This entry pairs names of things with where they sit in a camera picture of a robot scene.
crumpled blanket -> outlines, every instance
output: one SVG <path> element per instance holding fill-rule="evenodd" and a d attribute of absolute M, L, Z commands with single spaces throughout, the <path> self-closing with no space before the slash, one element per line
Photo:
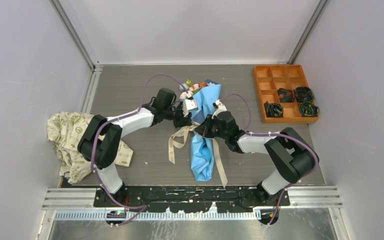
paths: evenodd
<path fill-rule="evenodd" d="M 77 145 L 92 118 L 93 115 L 83 112 L 60 112 L 47 121 L 48 141 L 55 144 L 53 150 L 62 162 L 59 175 L 68 172 L 70 184 L 80 182 L 91 173 L 91 163 L 77 151 Z M 120 140 L 115 164 L 128 167 L 132 155 L 133 150 Z"/>

table surface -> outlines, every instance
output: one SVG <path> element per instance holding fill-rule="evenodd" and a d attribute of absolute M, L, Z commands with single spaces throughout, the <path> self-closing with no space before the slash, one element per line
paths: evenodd
<path fill-rule="evenodd" d="M 211 79 L 221 84 L 221 96 L 231 93 L 242 95 L 251 108 L 252 121 L 249 130 L 254 133 L 277 132 L 285 127 L 294 128 L 312 147 L 309 128 L 306 124 L 263 124 L 258 100 L 255 94 L 252 65 L 105 65 L 100 75 L 91 113 L 104 117 L 118 116 L 131 112 L 140 105 L 143 87 L 153 75 L 164 73 L 179 81 L 187 79 L 193 83 Z M 144 102 L 149 102 L 160 88 L 169 88 L 178 93 L 179 85 L 170 78 L 159 76 L 151 81 L 146 89 Z M 232 113 L 240 128 L 248 123 L 248 110 L 237 96 L 226 98 L 223 103 Z M 117 166 L 118 174 L 126 185 L 221 185 L 216 166 L 210 181 L 195 181 L 191 171 L 190 139 L 182 149 L 175 148 L 176 163 L 169 162 L 168 140 L 177 129 L 171 121 L 163 121 L 153 127 L 135 131 L 123 138 L 133 149 L 130 167 Z M 221 160 L 227 176 L 227 185 L 256 185 L 266 178 L 275 166 L 266 154 L 239 154 L 230 151 L 221 139 Z M 86 176 L 80 185 L 96 185 L 93 174 Z M 302 185 L 324 185 L 319 168 L 306 176 Z"/>

blue fabric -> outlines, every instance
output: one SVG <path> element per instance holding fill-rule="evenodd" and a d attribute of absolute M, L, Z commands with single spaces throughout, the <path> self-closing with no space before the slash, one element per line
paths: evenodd
<path fill-rule="evenodd" d="M 202 124 L 208 114 L 215 112 L 213 103 L 219 99 L 222 86 L 209 79 L 205 81 L 209 85 L 193 95 L 198 103 L 198 110 L 193 111 L 191 119 Z M 209 181 L 212 178 L 214 168 L 213 142 L 195 133 L 190 146 L 190 168 L 197 181 Z"/>

black and white robotic arm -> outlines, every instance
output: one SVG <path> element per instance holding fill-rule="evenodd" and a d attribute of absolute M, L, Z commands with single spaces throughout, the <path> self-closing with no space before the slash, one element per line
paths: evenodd
<path fill-rule="evenodd" d="M 120 138 L 136 130 L 154 126 L 163 120 L 173 121 L 175 128 L 190 126 L 190 112 L 198 107 L 196 101 L 189 98 L 179 102 L 178 105 L 175 105 L 175 101 L 175 93 L 170 89 L 162 88 L 150 103 L 144 104 L 137 110 L 108 118 L 95 115 L 90 121 L 77 149 L 86 160 L 90 161 L 98 128 L 105 122 L 111 121 L 100 133 L 105 135 L 105 138 L 97 143 L 94 164 L 102 183 L 117 201 L 121 202 L 125 197 L 122 193 L 124 183 L 115 166 Z M 316 164 L 310 152 L 296 142 L 276 136 L 275 132 L 273 135 L 255 136 L 240 130 L 235 118 L 221 101 L 217 100 L 214 107 L 216 108 L 215 113 L 208 115 L 205 121 L 195 128 L 196 133 L 205 138 L 224 139 L 228 148 L 233 152 L 268 154 L 273 160 L 276 170 L 257 185 L 259 198 L 262 201 L 290 184 L 298 182 Z M 300 135 L 290 127 L 278 133 L 305 143 Z"/>

beige ribbon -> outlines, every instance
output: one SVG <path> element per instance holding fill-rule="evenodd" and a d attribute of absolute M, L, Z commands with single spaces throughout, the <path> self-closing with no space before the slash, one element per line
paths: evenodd
<path fill-rule="evenodd" d="M 170 138 L 168 139 L 168 160 L 170 162 L 172 162 L 173 164 L 176 164 L 174 147 L 176 147 L 177 149 L 183 148 L 186 144 L 186 141 L 188 140 L 189 132 L 192 132 L 197 127 L 197 125 L 198 125 L 197 123 L 193 122 L 192 126 L 184 126 L 170 136 Z M 177 137 L 179 138 L 183 137 L 183 142 L 176 141 L 175 138 Z M 226 185 L 228 184 L 228 178 L 226 177 L 225 169 L 222 163 L 222 158 L 220 157 L 219 144 L 214 138 L 212 139 L 212 146 L 213 146 L 215 165 L 217 166 L 218 174 L 220 175 L 221 184 L 223 185 L 223 188 L 225 188 Z"/>

